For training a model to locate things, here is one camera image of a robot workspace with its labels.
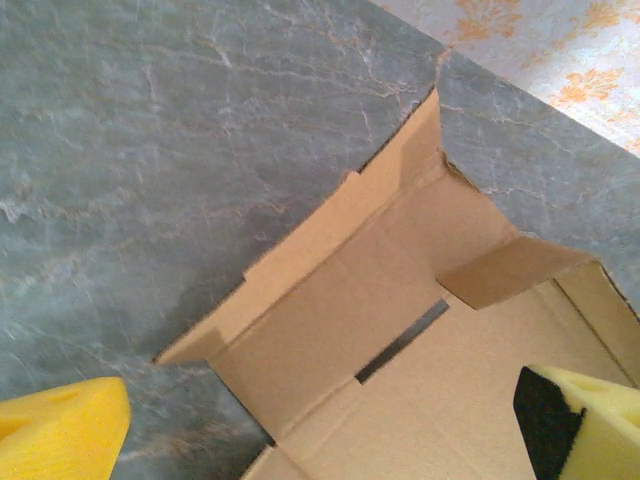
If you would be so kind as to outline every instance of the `cardboard box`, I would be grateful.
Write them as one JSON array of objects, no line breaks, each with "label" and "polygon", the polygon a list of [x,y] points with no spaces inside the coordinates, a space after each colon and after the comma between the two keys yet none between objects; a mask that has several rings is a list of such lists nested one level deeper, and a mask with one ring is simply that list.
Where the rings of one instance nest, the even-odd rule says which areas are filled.
[{"label": "cardboard box", "polygon": [[246,479],[525,479],[521,367],[637,386],[640,323],[447,161],[434,91],[158,363],[196,359],[277,443]]}]

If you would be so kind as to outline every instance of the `floral wallpaper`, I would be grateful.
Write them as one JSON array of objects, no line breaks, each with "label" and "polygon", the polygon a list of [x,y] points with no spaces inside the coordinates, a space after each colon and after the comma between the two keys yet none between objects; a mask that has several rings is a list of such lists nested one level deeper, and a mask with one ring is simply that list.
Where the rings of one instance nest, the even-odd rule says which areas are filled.
[{"label": "floral wallpaper", "polygon": [[372,0],[640,156],[640,0]]}]

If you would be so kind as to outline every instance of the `corrugated cardboard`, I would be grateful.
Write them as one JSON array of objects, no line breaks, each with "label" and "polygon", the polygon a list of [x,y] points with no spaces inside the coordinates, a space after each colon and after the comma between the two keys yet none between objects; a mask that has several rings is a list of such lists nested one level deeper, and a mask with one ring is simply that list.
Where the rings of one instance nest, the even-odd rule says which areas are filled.
[{"label": "corrugated cardboard", "polygon": [[434,91],[158,363],[197,359],[277,443],[247,479],[511,480],[533,478],[521,367],[637,386],[640,324],[596,259],[448,162]]}]

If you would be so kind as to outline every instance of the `marble countertop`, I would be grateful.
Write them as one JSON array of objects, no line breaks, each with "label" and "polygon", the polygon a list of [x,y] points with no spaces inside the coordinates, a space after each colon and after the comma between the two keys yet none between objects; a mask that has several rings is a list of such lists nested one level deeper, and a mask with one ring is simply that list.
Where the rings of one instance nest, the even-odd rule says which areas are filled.
[{"label": "marble countertop", "polygon": [[450,158],[640,305],[637,158],[365,0],[4,0],[0,71],[0,395],[123,377],[114,479],[259,453],[215,373],[149,360],[434,83]]}]

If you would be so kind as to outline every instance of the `marble veining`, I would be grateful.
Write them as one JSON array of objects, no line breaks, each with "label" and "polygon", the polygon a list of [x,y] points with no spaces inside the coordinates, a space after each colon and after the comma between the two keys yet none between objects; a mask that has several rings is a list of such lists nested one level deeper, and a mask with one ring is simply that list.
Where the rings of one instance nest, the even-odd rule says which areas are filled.
[{"label": "marble veining", "polygon": [[365,0],[1,0],[0,69],[0,395],[122,376],[114,479],[258,454],[215,373],[149,360],[434,83],[451,159],[640,305],[633,155]]}]

